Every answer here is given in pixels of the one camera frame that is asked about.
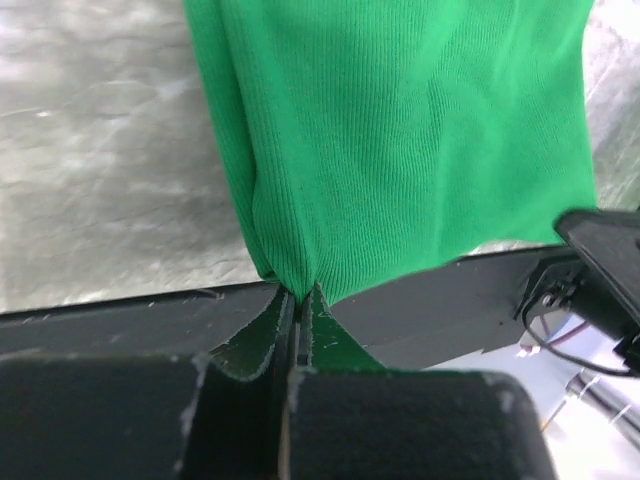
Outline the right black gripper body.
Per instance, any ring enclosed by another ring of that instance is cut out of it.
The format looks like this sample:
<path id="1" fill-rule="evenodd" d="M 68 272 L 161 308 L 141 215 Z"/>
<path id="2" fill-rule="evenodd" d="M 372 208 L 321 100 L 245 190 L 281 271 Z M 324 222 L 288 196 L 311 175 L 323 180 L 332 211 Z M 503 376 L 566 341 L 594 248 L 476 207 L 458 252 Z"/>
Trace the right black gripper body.
<path id="1" fill-rule="evenodd" d="M 639 373 L 639 213 L 570 210 L 554 224 L 566 242 L 530 273 L 514 319 L 539 347 L 602 375 Z M 530 327 L 549 312 L 576 314 L 616 342 L 625 368 L 604 367 L 556 349 Z"/>

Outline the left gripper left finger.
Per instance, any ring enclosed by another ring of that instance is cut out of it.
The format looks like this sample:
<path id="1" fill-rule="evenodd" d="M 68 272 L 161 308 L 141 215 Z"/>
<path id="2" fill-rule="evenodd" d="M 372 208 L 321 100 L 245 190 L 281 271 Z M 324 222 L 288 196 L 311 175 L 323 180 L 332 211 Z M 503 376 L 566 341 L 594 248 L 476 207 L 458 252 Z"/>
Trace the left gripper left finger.
<path id="1" fill-rule="evenodd" d="M 231 289 L 3 315 L 2 477 L 275 477 L 294 310 Z"/>

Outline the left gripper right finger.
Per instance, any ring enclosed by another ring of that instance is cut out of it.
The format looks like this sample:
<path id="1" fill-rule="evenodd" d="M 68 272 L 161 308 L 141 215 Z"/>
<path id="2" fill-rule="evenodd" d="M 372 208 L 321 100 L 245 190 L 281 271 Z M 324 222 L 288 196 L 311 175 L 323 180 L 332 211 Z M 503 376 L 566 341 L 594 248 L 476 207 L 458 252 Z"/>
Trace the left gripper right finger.
<path id="1" fill-rule="evenodd" d="M 291 479 L 552 479 L 534 404 L 492 371 L 388 369 L 314 288 L 287 391 Z"/>

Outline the green tank top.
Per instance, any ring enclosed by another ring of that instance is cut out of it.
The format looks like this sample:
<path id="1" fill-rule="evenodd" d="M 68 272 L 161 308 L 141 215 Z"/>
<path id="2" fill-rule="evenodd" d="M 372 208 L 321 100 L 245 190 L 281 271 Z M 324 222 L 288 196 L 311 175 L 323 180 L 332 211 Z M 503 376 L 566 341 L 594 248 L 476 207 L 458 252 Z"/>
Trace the green tank top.
<path id="1" fill-rule="evenodd" d="M 597 202 L 588 1 L 189 1 L 258 275 L 329 302 Z"/>

